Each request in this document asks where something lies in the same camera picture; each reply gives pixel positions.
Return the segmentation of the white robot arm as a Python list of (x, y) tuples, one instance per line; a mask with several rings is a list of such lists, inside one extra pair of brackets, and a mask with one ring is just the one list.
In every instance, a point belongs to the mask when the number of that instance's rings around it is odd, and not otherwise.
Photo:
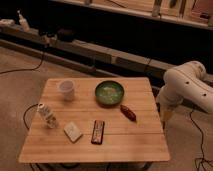
[(156, 102), (160, 105), (160, 118), (166, 122), (172, 111), (187, 99), (209, 114), (213, 114), (213, 87), (203, 79), (206, 69), (199, 61), (190, 61), (168, 69), (163, 76), (165, 85)]

